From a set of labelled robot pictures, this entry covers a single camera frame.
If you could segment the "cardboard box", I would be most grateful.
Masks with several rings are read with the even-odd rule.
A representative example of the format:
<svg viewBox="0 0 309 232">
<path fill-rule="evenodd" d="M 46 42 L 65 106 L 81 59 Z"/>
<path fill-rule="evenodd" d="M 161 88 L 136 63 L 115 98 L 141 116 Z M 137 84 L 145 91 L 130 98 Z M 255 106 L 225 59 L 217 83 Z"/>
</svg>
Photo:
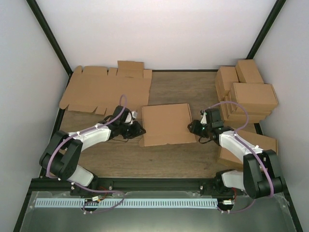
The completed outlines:
<svg viewBox="0 0 309 232">
<path fill-rule="evenodd" d="M 196 137 L 187 126 L 192 122 L 187 103 L 142 107 L 142 124 L 146 133 L 139 146 L 195 143 Z"/>
</svg>

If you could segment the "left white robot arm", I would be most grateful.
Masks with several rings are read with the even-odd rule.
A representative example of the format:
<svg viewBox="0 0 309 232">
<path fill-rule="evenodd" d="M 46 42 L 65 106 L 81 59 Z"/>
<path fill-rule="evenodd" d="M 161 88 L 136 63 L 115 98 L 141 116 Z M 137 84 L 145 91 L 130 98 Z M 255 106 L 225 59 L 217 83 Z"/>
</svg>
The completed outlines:
<svg viewBox="0 0 309 232">
<path fill-rule="evenodd" d="M 70 133 L 59 130 L 52 136 L 39 164 L 49 178 L 67 180 L 87 195 L 94 195 L 98 191 L 98 177 L 78 165 L 81 152 L 119 135 L 130 140 L 145 134 L 136 118 L 137 112 L 119 105 L 112 115 L 90 128 Z"/>
</svg>

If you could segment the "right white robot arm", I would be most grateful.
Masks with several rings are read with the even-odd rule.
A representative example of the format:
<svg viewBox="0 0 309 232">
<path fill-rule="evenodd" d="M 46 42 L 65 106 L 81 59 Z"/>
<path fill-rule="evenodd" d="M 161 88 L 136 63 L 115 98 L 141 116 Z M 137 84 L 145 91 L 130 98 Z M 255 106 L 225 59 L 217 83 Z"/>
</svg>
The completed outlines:
<svg viewBox="0 0 309 232">
<path fill-rule="evenodd" d="M 226 170 L 216 174 L 214 188 L 221 195 L 232 188 L 246 192 L 252 199 L 272 197 L 284 192 L 287 185 L 276 152 L 253 145 L 238 135 L 231 127 L 224 126 L 219 109 L 201 111 L 201 120 L 188 124 L 189 131 L 200 139 L 213 141 L 231 152 L 243 164 L 243 170 Z"/>
</svg>

